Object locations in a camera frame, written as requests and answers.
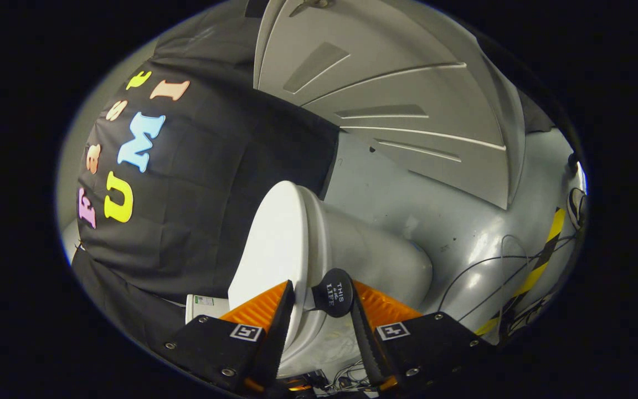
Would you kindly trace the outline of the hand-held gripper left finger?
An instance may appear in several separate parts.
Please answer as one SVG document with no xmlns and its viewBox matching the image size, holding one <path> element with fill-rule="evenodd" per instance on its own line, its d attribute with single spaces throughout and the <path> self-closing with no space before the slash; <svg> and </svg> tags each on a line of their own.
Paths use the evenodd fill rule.
<svg viewBox="0 0 638 399">
<path fill-rule="evenodd" d="M 294 285 L 286 280 L 225 315 L 200 315 L 162 341 L 161 356 L 175 368 L 243 397 L 286 397 L 277 382 Z"/>
</svg>

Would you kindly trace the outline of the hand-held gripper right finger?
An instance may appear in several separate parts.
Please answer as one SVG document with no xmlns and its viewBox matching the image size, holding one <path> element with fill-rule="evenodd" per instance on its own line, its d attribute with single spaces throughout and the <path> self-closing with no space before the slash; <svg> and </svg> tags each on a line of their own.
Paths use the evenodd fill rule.
<svg viewBox="0 0 638 399">
<path fill-rule="evenodd" d="M 369 383 L 379 394 L 416 394 L 486 361 L 494 346 L 443 311 L 423 315 L 352 281 L 351 319 Z"/>
</svg>

